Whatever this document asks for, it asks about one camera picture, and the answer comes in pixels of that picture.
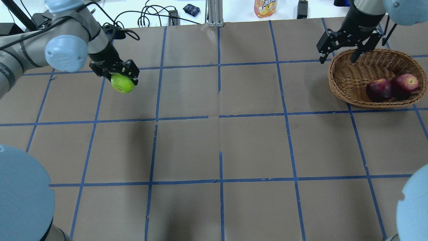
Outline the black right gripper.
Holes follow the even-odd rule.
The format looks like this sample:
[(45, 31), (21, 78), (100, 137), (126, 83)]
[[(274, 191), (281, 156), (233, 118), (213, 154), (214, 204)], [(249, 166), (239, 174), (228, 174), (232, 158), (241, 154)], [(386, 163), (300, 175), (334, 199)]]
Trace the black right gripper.
[(356, 47), (350, 57), (350, 62), (354, 64), (361, 55), (373, 51), (381, 38), (382, 34), (378, 29), (375, 29), (373, 32), (363, 32), (356, 35), (347, 31), (332, 31), (331, 29), (327, 29), (316, 44), (317, 50), (320, 53), (319, 62), (320, 64), (324, 64), (328, 56), (334, 56), (334, 51), (338, 49)]

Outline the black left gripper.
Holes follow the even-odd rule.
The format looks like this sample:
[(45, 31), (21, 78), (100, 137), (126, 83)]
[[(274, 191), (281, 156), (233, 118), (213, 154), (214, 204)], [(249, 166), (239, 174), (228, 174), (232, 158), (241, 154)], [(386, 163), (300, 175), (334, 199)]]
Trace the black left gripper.
[(118, 61), (110, 65), (107, 65), (106, 62), (90, 61), (89, 66), (98, 77), (104, 77), (110, 81), (112, 75), (117, 73), (129, 78), (135, 86), (138, 85), (140, 70), (131, 59), (128, 61)]

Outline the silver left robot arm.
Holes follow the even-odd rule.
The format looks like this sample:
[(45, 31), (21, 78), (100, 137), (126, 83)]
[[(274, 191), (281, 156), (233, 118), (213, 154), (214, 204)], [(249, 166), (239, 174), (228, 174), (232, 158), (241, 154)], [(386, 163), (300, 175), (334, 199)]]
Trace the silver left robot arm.
[[(82, 0), (46, 0), (51, 25), (37, 31), (1, 37), (1, 97), (31, 69), (51, 66), (75, 73), (87, 58), (90, 68), (112, 87), (128, 93), (138, 84), (139, 69), (124, 61), (113, 46), (127, 29), (101, 26)], [(41, 163), (27, 152), (1, 145), (0, 221), (2, 241), (70, 241), (53, 223), (55, 191)]]

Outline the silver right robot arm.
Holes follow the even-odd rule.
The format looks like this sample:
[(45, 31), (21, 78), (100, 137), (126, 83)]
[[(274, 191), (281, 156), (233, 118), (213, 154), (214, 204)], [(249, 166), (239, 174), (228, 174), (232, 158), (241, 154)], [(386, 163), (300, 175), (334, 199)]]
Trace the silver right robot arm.
[[(379, 23), (387, 16), (394, 25), (387, 32)], [(413, 26), (427, 21), (426, 0), (350, 0), (347, 15), (338, 31), (326, 29), (318, 43), (319, 62), (343, 47), (348, 50), (335, 56), (328, 68), (333, 94), (352, 105), (365, 108), (391, 108), (413, 105), (427, 93), (427, 74), (408, 54), (377, 48), (387, 44), (396, 26)], [(412, 74), (418, 81), (416, 90), (406, 98), (392, 97), (375, 102), (365, 92), (371, 80), (384, 76), (389, 80), (400, 74)], [(427, 240), (427, 165), (419, 168), (402, 189), (403, 199), (396, 209), (397, 237), (402, 241)]]

